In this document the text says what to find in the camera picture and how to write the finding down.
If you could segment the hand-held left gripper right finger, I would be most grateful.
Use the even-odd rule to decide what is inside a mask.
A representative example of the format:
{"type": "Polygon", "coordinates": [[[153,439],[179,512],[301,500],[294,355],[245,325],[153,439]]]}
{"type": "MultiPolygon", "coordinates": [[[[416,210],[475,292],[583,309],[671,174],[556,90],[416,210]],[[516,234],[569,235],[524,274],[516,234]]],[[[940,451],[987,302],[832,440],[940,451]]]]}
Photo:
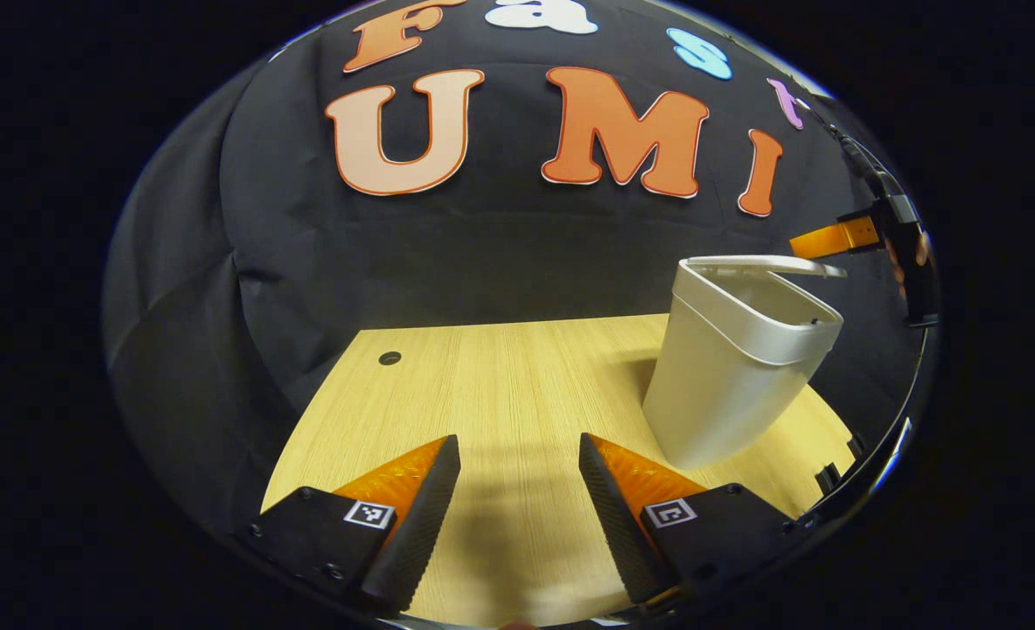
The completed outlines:
{"type": "Polygon", "coordinates": [[[809,518],[787,517],[742,484],[706,489],[596,434],[578,440],[578,470],[640,609],[724,598],[796,554],[812,535],[809,518]]]}

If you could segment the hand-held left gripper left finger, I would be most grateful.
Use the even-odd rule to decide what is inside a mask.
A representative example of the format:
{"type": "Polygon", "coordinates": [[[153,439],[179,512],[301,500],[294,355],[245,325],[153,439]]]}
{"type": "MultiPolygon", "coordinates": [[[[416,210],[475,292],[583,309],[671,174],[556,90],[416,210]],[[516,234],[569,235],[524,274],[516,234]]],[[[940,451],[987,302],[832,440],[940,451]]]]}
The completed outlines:
{"type": "Polygon", "coordinates": [[[364,614],[409,610],[456,489],[444,436],[333,491],[301,486],[246,527],[246,550],[282,578],[364,614]]]}

